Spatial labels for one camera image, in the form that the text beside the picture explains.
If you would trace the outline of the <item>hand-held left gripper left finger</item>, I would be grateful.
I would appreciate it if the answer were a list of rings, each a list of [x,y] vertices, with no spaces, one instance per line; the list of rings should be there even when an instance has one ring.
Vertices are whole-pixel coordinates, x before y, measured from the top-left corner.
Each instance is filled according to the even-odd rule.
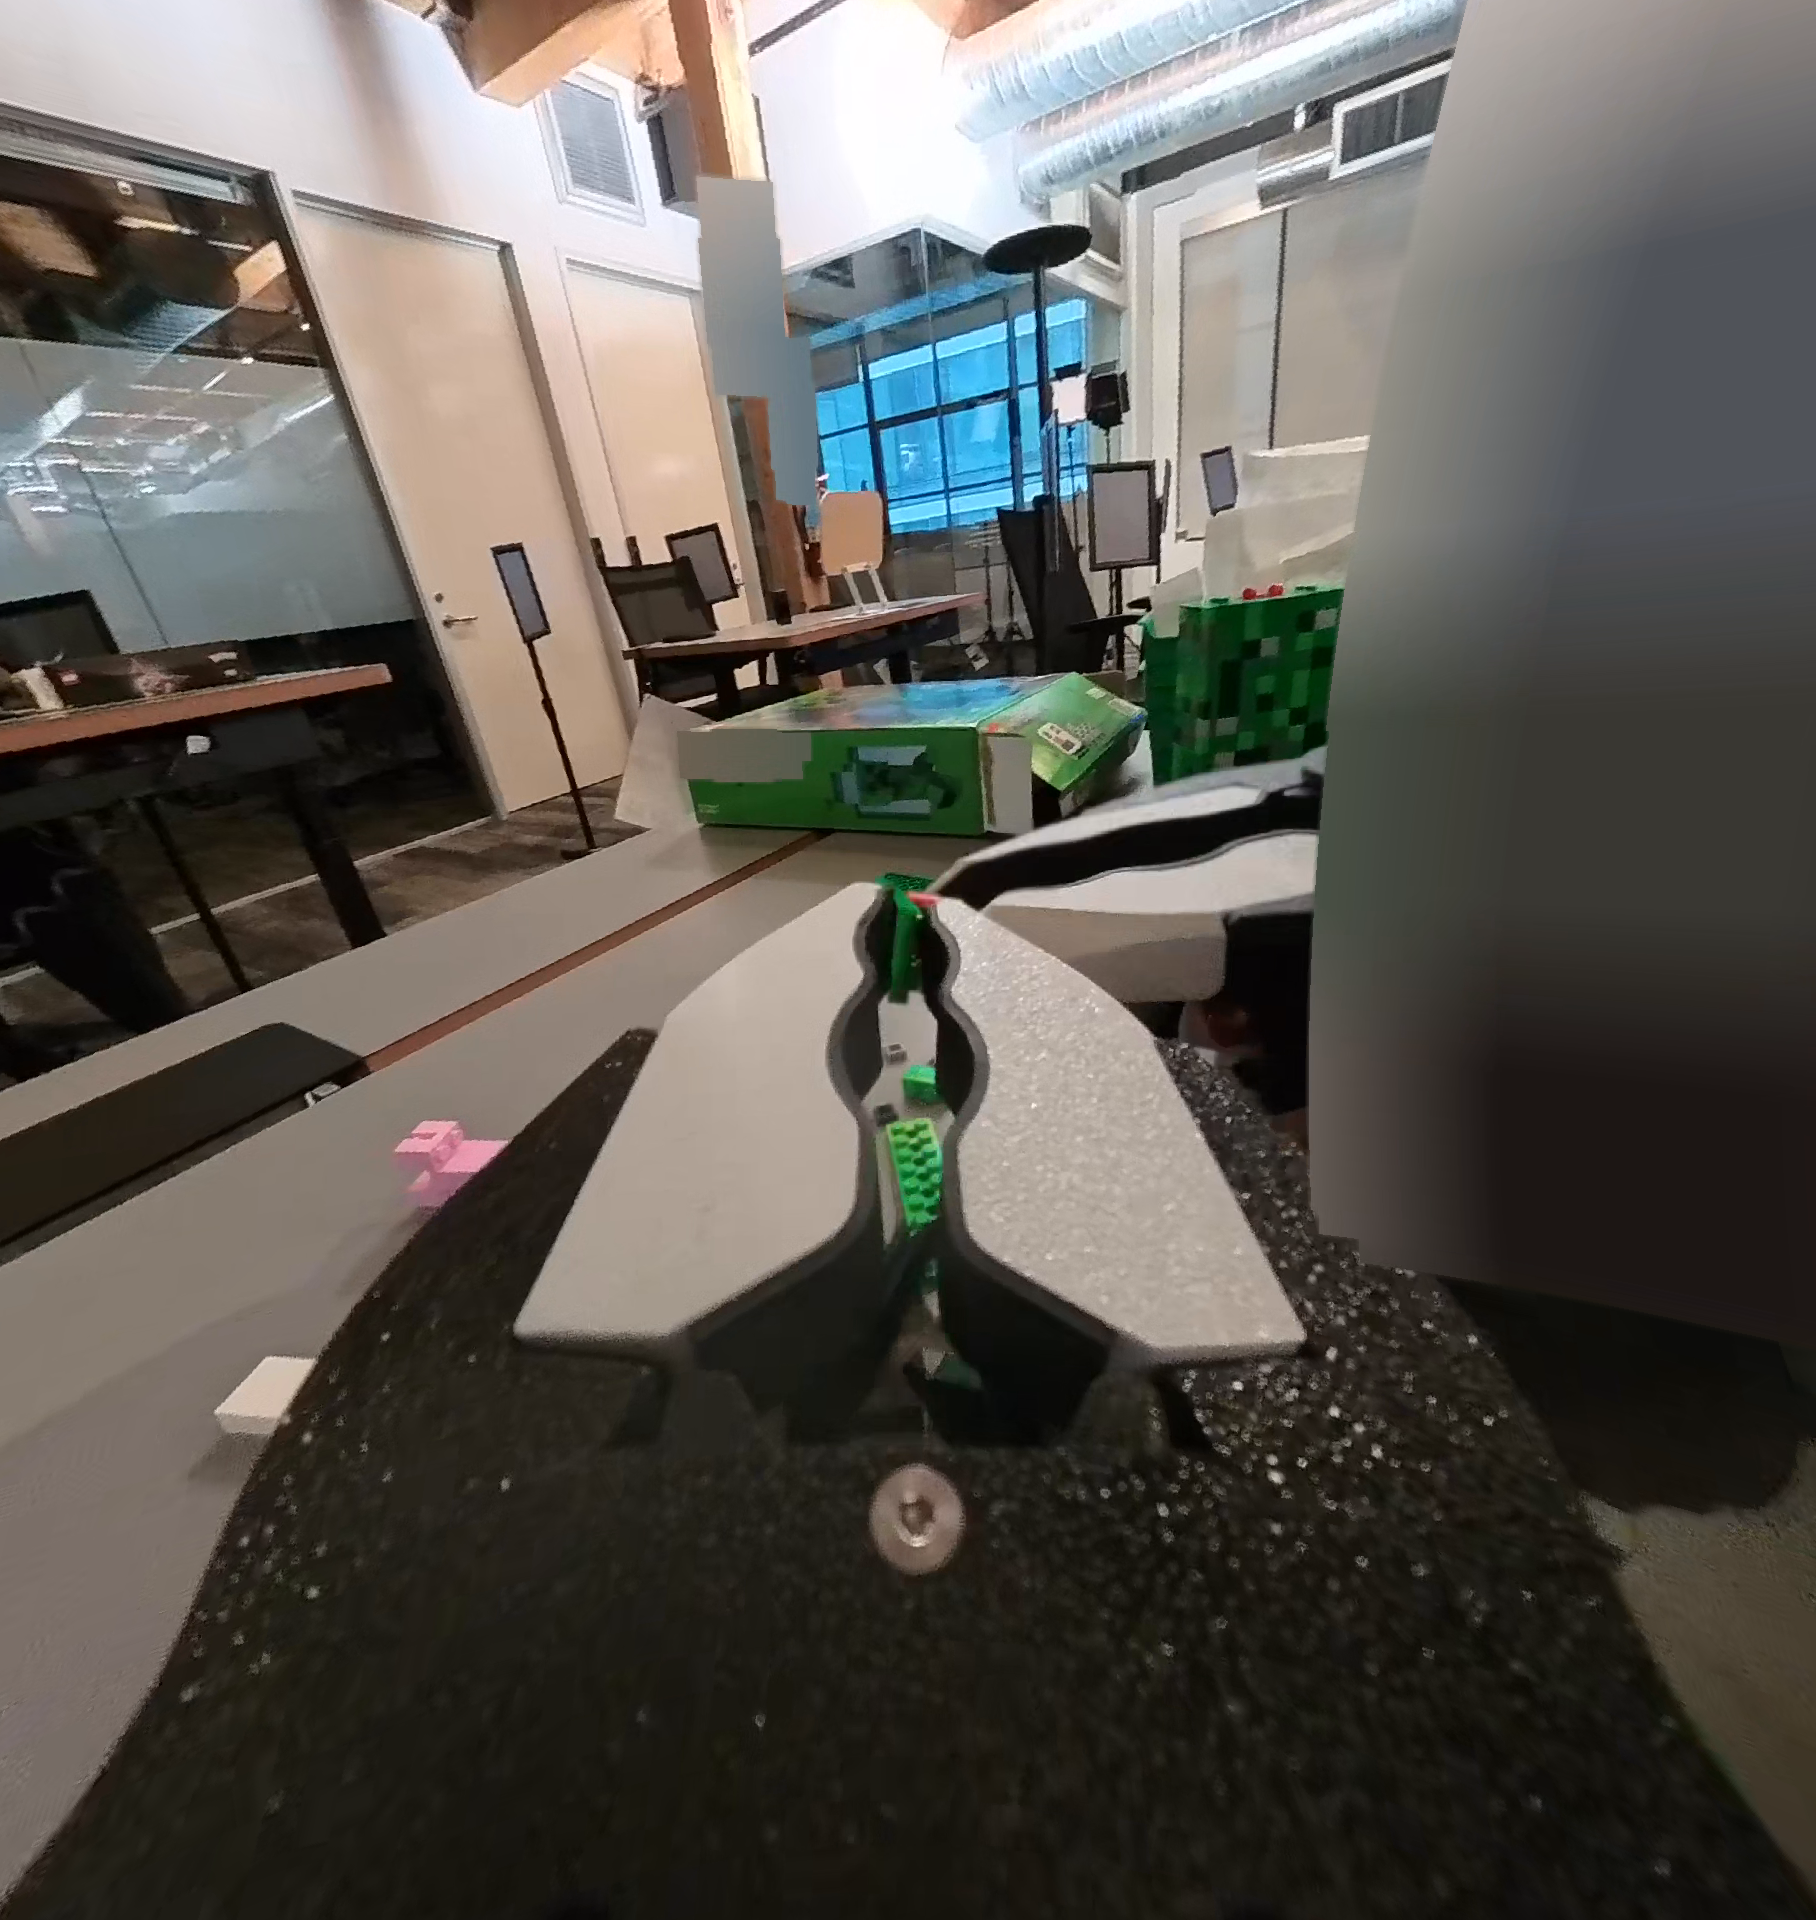
[[[843,1365],[880,1329],[890,894],[856,883],[657,1032],[513,1333],[648,1365]]]

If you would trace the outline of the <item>green plate with red flower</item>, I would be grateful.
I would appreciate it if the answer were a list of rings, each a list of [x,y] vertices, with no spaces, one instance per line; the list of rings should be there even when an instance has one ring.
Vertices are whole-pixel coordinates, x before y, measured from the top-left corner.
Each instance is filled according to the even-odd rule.
[[[882,873],[878,887],[894,902],[894,930],[888,946],[888,1003],[904,1004],[920,991],[920,929],[932,903],[925,876]]]

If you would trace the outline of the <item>grey desk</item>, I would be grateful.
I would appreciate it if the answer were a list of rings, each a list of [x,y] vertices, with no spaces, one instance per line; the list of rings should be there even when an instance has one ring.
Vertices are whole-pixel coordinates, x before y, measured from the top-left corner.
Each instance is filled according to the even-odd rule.
[[[0,1277],[0,1914],[1816,1914],[1498,1365],[1310,1239],[1225,1078],[1165,1054],[1331,1358],[935,1443],[911,1578],[904,1435],[681,1451],[633,1367],[511,1357],[638,1066],[354,1294],[190,1325],[298,1269],[185,1200],[75,1302]]]

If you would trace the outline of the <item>green pixel pattern brick model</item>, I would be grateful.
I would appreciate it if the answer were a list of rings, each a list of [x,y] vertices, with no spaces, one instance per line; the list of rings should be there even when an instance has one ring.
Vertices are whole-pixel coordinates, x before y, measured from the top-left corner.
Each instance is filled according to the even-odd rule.
[[[1272,586],[1150,611],[1140,653],[1153,782],[1320,749],[1342,599],[1339,586]]]

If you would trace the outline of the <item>pink toy pig figure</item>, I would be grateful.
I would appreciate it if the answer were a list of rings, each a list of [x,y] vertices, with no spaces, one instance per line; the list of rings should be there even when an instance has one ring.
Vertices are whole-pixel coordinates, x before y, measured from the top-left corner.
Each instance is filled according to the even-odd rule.
[[[436,1212],[505,1151],[503,1137],[469,1137],[456,1123],[418,1123],[391,1151],[403,1196],[418,1212]]]

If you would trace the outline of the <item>green toy set box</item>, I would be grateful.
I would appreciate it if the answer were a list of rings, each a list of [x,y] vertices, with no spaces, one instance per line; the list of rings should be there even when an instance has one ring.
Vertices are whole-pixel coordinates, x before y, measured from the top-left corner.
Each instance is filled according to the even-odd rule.
[[[681,735],[702,826],[1016,838],[1113,792],[1145,713],[1084,672],[843,685]]]

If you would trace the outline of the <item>white paper sheet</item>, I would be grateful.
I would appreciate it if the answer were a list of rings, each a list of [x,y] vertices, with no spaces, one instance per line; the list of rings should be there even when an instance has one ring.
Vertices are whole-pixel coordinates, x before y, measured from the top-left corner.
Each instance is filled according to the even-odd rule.
[[[692,707],[645,693],[638,707],[613,822],[633,829],[694,829],[694,800],[681,772],[681,743],[710,721]]]

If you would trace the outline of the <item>wooden top table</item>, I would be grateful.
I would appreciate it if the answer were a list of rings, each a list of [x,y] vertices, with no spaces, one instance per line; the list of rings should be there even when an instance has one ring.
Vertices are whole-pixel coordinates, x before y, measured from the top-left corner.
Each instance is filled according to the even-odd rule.
[[[711,683],[707,719],[723,721],[779,704],[814,688],[827,672],[880,661],[888,681],[910,685],[920,652],[960,636],[960,618],[987,603],[984,591],[911,596],[878,606],[799,611],[787,622],[737,626],[703,638],[624,645],[640,691],[660,675]]]
[[[0,973],[33,965],[130,1034],[185,1018],[188,997],[80,822],[245,776],[270,776],[345,941],[379,941],[384,925],[318,786],[310,709],[388,677],[355,665],[104,707],[0,707]],[[57,1063],[55,1046],[17,1039],[0,1016],[0,1071],[25,1080]]]

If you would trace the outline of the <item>tan wooden chair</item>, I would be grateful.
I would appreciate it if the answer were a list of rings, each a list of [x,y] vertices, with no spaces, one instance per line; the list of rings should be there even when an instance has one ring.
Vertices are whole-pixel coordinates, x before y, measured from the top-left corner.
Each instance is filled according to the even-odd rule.
[[[888,503],[880,491],[827,489],[819,495],[816,559],[823,606],[888,606],[880,578],[888,543]]]

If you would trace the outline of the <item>small white brick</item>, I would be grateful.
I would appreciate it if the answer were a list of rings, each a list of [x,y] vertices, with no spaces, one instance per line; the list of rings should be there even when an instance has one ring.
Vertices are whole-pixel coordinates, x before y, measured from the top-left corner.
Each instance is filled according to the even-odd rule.
[[[290,1414],[314,1357],[262,1357],[216,1407],[218,1430],[226,1439],[266,1439]]]

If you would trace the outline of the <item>tablet on floor stand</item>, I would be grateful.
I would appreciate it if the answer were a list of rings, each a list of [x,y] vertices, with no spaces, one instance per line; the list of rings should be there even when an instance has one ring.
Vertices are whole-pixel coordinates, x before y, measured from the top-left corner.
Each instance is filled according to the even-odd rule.
[[[597,836],[589,825],[589,814],[585,806],[585,794],[580,789],[577,768],[569,756],[567,736],[561,732],[561,716],[555,709],[555,697],[551,691],[545,665],[540,656],[540,644],[553,636],[553,622],[540,599],[533,566],[528,560],[527,548],[517,540],[497,543],[488,548],[488,559],[492,559],[493,578],[500,580],[500,587],[508,599],[513,628],[516,628],[516,636],[527,653],[528,671],[533,675],[540,713],[543,713],[543,719],[548,723],[548,735],[555,744],[567,798],[569,798],[569,806],[577,818],[577,829],[581,838],[581,854],[586,857],[586,854],[597,852]]]

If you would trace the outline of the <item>black rectangular pad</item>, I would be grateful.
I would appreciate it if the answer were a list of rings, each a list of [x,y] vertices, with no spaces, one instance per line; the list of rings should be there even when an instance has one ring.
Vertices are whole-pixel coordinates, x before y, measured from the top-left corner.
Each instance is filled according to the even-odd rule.
[[[363,1075],[358,1054],[262,1024],[0,1137],[0,1260]]]

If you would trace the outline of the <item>white door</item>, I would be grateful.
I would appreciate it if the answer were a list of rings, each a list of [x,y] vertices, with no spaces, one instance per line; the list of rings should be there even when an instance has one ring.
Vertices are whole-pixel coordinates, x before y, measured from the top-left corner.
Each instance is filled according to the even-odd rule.
[[[665,560],[665,534],[717,523],[730,560],[737,482],[723,459],[707,389],[699,301],[692,290],[561,256],[569,330],[585,378],[585,560],[594,614],[628,707],[638,677],[597,559]]]
[[[493,810],[564,792],[488,548],[517,540],[553,636],[540,656],[580,786],[613,780],[630,713],[593,606],[577,499],[513,252],[487,237],[293,200],[305,288],[412,572]]]

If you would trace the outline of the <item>silver ventilation duct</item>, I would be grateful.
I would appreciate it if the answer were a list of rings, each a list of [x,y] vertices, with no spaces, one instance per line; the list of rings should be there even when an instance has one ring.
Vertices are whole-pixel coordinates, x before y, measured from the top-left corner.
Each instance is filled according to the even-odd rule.
[[[1210,161],[1258,151],[1270,140],[1331,127],[1334,106],[1347,103],[1372,88],[1397,86],[1416,67],[1404,67],[1381,80],[1363,80],[1336,94],[1291,103],[1242,124],[1203,124],[1158,138],[1125,134],[1049,134],[1044,138],[1019,136],[1013,148],[1013,181],[1025,204],[1044,204],[1054,196],[1084,189],[1089,181],[1122,195],[1182,179]]]
[[[1284,34],[1334,21],[1310,3],[1037,3],[951,37],[940,83],[957,127],[989,138],[1080,106],[1193,52],[1238,47],[1249,33]]]

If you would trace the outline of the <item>wall vent grille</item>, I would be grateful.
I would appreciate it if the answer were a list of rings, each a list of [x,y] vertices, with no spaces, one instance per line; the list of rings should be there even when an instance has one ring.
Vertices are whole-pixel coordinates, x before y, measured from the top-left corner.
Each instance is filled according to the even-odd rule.
[[[636,122],[624,96],[602,80],[567,76],[540,96],[537,115],[555,200],[600,219],[644,225],[645,196],[638,184]]]

